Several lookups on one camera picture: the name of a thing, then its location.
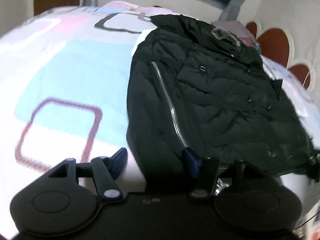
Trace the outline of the pink folded cloth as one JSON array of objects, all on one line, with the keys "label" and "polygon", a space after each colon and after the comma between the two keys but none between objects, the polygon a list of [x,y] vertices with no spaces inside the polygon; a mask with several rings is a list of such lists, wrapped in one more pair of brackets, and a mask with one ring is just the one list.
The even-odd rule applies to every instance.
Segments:
[{"label": "pink folded cloth", "polygon": [[246,46],[253,47],[257,51],[260,51],[260,44],[254,37],[240,37],[240,41],[242,41]]}]

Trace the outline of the black padded winter jacket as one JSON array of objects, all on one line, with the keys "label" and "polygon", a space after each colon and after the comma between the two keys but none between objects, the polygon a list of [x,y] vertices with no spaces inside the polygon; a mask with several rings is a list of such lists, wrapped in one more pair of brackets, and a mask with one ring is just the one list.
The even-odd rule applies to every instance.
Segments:
[{"label": "black padded winter jacket", "polygon": [[319,180],[311,137],[254,48],[191,17],[151,22],[127,89],[127,140],[147,181],[179,179],[185,148],[224,165],[244,160],[274,176]]}]

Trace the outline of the grey folded cloth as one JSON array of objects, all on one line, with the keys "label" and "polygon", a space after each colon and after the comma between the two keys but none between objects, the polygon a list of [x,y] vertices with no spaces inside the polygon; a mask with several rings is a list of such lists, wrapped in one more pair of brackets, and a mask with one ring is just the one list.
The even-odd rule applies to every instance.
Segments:
[{"label": "grey folded cloth", "polygon": [[254,38],[254,36],[238,21],[214,21],[212,25],[236,35],[238,38]]}]

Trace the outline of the light pink blanket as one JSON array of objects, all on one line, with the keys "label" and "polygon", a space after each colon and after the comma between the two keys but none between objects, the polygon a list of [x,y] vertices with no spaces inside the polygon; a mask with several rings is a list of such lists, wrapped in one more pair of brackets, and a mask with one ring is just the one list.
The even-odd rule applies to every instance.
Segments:
[{"label": "light pink blanket", "polygon": [[141,7],[126,1],[112,1],[102,6],[109,11],[114,12],[136,12],[145,13],[147,16],[155,15],[181,15],[180,12],[174,12],[170,9],[163,7]]}]

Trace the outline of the red white scalloped headboard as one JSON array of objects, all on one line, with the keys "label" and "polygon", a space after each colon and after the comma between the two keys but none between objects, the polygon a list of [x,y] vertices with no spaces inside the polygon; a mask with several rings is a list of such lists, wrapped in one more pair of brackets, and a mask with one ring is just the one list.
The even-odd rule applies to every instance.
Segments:
[{"label": "red white scalloped headboard", "polygon": [[256,38],[264,57],[288,69],[307,92],[310,93],[315,88],[314,63],[308,58],[295,56],[295,44],[289,31],[280,27],[263,31],[261,24],[254,21],[247,23],[246,29]]}]

